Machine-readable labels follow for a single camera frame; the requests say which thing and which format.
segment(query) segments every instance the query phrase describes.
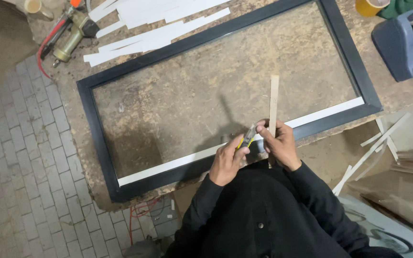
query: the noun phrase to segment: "wooden stick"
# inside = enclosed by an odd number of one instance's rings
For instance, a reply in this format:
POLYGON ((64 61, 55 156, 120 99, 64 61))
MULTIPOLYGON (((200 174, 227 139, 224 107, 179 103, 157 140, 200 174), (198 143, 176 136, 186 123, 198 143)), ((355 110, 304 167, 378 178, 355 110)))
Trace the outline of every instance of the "wooden stick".
POLYGON ((277 126, 277 103, 278 103, 278 82, 280 77, 278 75, 272 75, 270 79, 270 109, 269 109, 269 122, 268 130, 275 137, 275 131, 277 126))

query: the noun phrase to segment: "glass pane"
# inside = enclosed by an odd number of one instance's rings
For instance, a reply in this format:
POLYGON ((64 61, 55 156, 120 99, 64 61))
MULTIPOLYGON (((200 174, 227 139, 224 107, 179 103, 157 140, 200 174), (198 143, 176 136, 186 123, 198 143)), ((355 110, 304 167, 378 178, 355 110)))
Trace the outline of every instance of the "glass pane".
POLYGON ((94 90, 118 178, 216 146, 268 117, 288 121, 356 97, 316 3, 94 90))

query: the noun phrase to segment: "red hose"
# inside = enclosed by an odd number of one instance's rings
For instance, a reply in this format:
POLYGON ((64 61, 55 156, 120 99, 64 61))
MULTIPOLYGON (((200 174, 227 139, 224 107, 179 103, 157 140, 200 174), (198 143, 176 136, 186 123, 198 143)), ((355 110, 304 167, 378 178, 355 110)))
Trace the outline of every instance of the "red hose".
POLYGON ((36 59, 37 59, 37 62, 38 62, 39 70, 41 70, 41 72, 42 72, 47 78, 49 78, 49 79, 50 79, 50 76, 47 75, 47 73, 45 73, 45 71, 44 71, 44 69, 42 68, 42 65, 41 65, 41 52, 42 52, 43 48, 45 47, 45 44, 47 44, 47 42, 49 42, 49 40, 57 33, 57 31, 60 29, 60 27, 61 27, 62 25, 64 25, 64 24, 65 24, 65 20, 60 20, 60 21, 57 23, 57 25, 55 25, 54 29, 53 29, 53 30, 49 33, 49 35, 47 35, 47 37, 44 38, 44 40, 42 41, 42 44, 41 44, 41 46, 39 47, 39 50, 38 50, 38 52, 37 52, 37 54, 36 54, 36 59))

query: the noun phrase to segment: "cable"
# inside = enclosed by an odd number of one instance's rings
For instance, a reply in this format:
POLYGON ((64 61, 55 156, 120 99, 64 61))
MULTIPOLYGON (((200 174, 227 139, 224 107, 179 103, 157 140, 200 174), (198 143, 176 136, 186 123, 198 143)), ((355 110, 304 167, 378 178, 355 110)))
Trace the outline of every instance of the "cable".
POLYGON ((152 208, 156 205, 156 203, 160 200, 159 198, 154 199, 154 201, 152 201, 150 204, 146 204, 143 206, 138 207, 137 209, 133 210, 133 207, 129 207, 130 208, 130 220, 129 220, 129 236, 130 236, 130 244, 133 245, 133 237, 132 237, 132 217, 134 218, 139 218, 139 217, 143 217, 144 215, 146 215, 148 212, 150 212, 152 210, 152 208), (144 213, 140 212, 140 214, 136 214, 135 216, 132 215, 132 212, 139 212, 141 208, 144 207, 148 207, 147 211, 144 211, 144 213))
POLYGON ((50 76, 47 75, 47 73, 44 71, 44 69, 42 68, 41 65, 41 52, 43 50, 43 48, 45 47, 45 45, 47 44, 47 42, 55 35, 55 33, 57 33, 57 31, 60 29, 60 27, 65 24, 65 20, 60 20, 57 25, 55 25, 54 29, 47 35, 46 38, 44 38, 44 40, 42 41, 41 46, 38 49, 38 52, 36 54, 36 59, 37 59, 37 63, 38 63, 38 67, 39 70, 41 70, 41 72, 50 79, 50 76))

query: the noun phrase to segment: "sleeve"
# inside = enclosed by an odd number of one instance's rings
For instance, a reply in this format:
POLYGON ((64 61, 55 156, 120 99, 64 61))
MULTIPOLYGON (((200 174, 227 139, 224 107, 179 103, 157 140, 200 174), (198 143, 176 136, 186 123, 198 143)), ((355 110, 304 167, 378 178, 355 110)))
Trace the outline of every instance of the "sleeve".
POLYGON ((318 224, 342 248, 352 254, 355 250, 369 247, 369 238, 361 232, 356 222, 347 217, 328 185, 304 162, 297 170, 287 172, 287 176, 318 224))
POLYGON ((205 225, 222 190, 223 186, 213 183, 209 175, 205 177, 184 214, 181 229, 175 233, 175 241, 171 243, 164 257, 196 256, 203 241, 205 225))

